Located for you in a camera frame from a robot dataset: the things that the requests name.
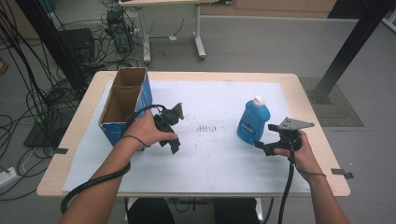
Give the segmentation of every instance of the blue bottle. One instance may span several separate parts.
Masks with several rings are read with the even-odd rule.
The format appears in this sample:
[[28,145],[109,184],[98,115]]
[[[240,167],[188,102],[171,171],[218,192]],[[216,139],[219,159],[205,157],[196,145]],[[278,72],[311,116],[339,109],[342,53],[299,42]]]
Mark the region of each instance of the blue bottle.
[[242,140],[254,145],[254,140],[260,141],[262,138],[265,122],[270,118],[271,114],[264,100],[256,95],[254,100],[247,102],[236,132]]

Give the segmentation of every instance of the tape strip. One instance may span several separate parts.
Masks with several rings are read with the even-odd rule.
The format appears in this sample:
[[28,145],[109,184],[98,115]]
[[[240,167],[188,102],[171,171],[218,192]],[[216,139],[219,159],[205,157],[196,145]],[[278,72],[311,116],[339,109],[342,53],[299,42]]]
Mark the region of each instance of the tape strip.
[[55,154],[66,154],[69,149],[58,147],[55,149]]
[[354,178],[352,173],[347,173],[344,169],[332,169],[333,175],[343,175],[346,179]]

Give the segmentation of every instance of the electrical outlet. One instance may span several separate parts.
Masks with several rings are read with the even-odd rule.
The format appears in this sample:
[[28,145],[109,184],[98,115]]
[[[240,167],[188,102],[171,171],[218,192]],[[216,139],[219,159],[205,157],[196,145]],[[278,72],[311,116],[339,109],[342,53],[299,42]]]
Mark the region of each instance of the electrical outlet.
[[10,167],[7,169],[8,172],[3,171],[0,174],[0,188],[4,187],[5,185],[11,183],[12,181],[18,179],[17,174],[15,173],[14,167]]

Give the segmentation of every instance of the table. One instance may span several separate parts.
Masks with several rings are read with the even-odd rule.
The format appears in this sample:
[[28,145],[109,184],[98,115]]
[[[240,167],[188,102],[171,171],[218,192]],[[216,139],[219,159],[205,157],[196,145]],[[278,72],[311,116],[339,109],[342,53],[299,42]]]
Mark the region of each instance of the table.
[[[78,144],[81,141],[83,134],[86,132],[89,125],[92,113],[98,105],[100,98],[103,95],[106,84],[114,79],[116,72],[99,72],[97,73],[87,89],[87,92],[81,101],[81,104],[74,116],[69,128],[67,129],[64,139],[59,147],[67,148],[66,154],[55,154],[47,172],[41,180],[37,193],[41,196],[64,196],[63,192],[64,182],[69,173],[72,160],[75,156]],[[289,106],[290,113],[293,118],[300,120],[312,121],[316,124],[314,128],[306,129],[306,133],[310,139],[311,146],[314,154],[321,166],[323,172],[328,176],[329,184],[335,196],[347,196],[350,193],[349,186],[342,175],[333,175],[331,169],[339,168],[336,158],[332,153],[332,149],[318,124],[318,119],[313,112],[313,109],[304,93],[297,76],[293,74],[265,74],[265,73],[207,73],[207,72],[148,72],[150,80],[188,80],[188,81],[249,81],[249,82],[275,82],[279,83]],[[131,193],[122,193],[119,196],[136,196]],[[251,194],[252,197],[276,196],[281,195],[268,195],[257,193]]]
[[195,32],[193,32],[196,47],[198,49],[198,55],[203,60],[206,56],[204,45],[202,44],[200,34],[200,15],[201,9],[200,4],[202,3],[213,3],[218,0],[133,0],[127,2],[121,2],[121,7],[135,7],[139,15],[140,29],[143,35],[143,61],[149,64],[151,61],[150,47],[149,47],[149,35],[147,34],[147,28],[145,24],[145,14],[142,7],[148,6],[162,6],[162,5],[182,5],[182,4],[195,4]]

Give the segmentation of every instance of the white paper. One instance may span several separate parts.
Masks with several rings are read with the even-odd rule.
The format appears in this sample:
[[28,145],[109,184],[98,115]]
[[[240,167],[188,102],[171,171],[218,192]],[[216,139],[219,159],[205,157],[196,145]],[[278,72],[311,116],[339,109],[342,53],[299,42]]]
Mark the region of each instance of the white paper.
[[[235,81],[150,81],[153,103],[172,108],[182,103],[185,119],[173,126],[181,146],[175,155],[159,144],[134,154],[132,169],[124,176],[120,192],[133,195],[282,194],[289,162],[243,142],[236,134],[245,103],[259,94],[270,110],[266,123],[291,118],[278,83]],[[95,109],[64,184],[70,191],[87,181],[105,160],[112,146],[99,128],[111,83]],[[279,140],[266,126],[262,141]],[[309,194],[309,186],[296,173],[290,194]]]

